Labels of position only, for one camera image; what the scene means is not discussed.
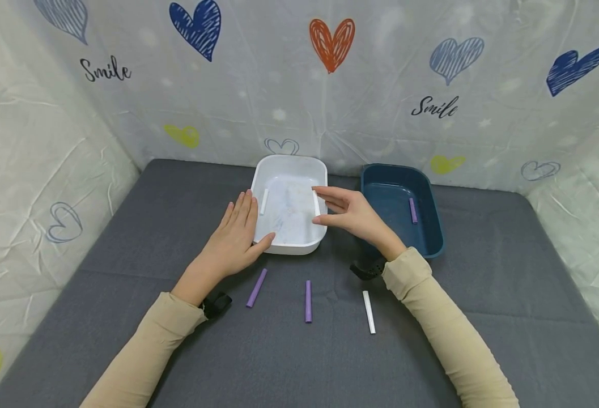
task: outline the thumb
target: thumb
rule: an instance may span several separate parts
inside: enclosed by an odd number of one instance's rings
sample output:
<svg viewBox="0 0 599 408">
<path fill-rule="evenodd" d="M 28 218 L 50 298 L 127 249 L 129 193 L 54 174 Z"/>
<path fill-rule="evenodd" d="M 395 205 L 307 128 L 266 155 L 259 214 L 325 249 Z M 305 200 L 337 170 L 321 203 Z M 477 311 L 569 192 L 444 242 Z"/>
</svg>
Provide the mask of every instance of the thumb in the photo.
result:
<svg viewBox="0 0 599 408">
<path fill-rule="evenodd" d="M 313 218 L 313 224 L 344 228 L 346 223 L 345 216 L 345 214 L 322 214 Z"/>
<path fill-rule="evenodd" d="M 247 250 L 247 254 L 256 260 L 266 249 L 270 248 L 275 236 L 277 236 L 275 232 L 268 233 L 268 235 L 262 237 L 258 244 L 252 245 Z"/>
</svg>

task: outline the left hand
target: left hand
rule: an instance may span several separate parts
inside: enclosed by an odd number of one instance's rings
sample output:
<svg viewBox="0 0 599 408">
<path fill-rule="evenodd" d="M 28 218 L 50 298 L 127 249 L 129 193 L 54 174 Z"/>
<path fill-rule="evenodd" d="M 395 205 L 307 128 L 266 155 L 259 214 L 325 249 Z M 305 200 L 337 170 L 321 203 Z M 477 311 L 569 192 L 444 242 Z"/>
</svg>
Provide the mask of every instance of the left hand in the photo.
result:
<svg viewBox="0 0 599 408">
<path fill-rule="evenodd" d="M 258 202 L 252 191 L 240 193 L 236 203 L 230 202 L 218 229 L 206 242 L 202 252 L 186 268 L 171 292 L 189 304 L 199 305 L 218 282 L 234 275 L 256 261 L 272 245 L 274 232 L 252 245 Z"/>
</svg>

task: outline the white chalk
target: white chalk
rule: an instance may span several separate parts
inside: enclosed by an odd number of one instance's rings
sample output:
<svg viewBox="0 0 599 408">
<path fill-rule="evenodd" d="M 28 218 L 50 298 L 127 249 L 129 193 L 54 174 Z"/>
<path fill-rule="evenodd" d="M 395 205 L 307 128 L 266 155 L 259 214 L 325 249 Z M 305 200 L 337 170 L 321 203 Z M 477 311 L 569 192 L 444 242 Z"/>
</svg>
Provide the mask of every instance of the white chalk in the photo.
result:
<svg viewBox="0 0 599 408">
<path fill-rule="evenodd" d="M 374 328 L 374 317 L 372 315 L 372 304 L 369 303 L 369 292 L 363 291 L 363 300 L 365 301 L 365 312 L 367 312 L 367 322 L 369 323 L 369 333 L 376 334 Z"/>
<path fill-rule="evenodd" d="M 269 193 L 268 189 L 265 189 L 265 192 L 262 194 L 262 202 L 261 202 L 261 211 L 259 215 L 262 215 L 265 212 L 265 205 L 267 203 L 267 194 Z"/>
<path fill-rule="evenodd" d="M 320 216 L 320 202 L 317 201 L 317 193 L 313 190 L 313 204 L 315 205 L 315 216 Z"/>
</svg>

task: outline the orange heart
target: orange heart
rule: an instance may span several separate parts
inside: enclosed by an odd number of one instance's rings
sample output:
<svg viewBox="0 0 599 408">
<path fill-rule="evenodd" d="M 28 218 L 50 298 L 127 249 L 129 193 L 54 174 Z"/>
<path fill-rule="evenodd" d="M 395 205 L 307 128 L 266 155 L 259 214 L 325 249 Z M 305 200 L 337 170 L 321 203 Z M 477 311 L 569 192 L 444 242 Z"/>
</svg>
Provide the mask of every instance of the orange heart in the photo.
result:
<svg viewBox="0 0 599 408">
<path fill-rule="evenodd" d="M 343 20 L 336 29 L 336 34 L 331 38 L 329 27 L 316 18 L 308 26 L 308 32 L 311 34 L 311 42 L 317 56 L 320 57 L 329 74 L 334 73 L 347 57 L 351 43 L 354 42 L 356 32 L 354 21 L 351 18 Z"/>
</svg>

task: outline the beige sleeve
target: beige sleeve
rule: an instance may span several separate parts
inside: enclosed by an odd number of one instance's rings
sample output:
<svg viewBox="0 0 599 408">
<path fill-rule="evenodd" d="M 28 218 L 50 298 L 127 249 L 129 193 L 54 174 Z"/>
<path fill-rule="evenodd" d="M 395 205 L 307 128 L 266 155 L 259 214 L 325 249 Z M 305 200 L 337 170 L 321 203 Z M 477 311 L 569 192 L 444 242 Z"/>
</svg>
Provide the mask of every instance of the beige sleeve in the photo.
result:
<svg viewBox="0 0 599 408">
<path fill-rule="evenodd" d="M 81 407 L 145 407 L 172 353 L 204 321 L 201 309 L 161 293 Z"/>
<path fill-rule="evenodd" d="M 422 326 L 464 407 L 519 406 L 492 352 L 415 248 L 386 263 L 383 278 Z"/>
</svg>

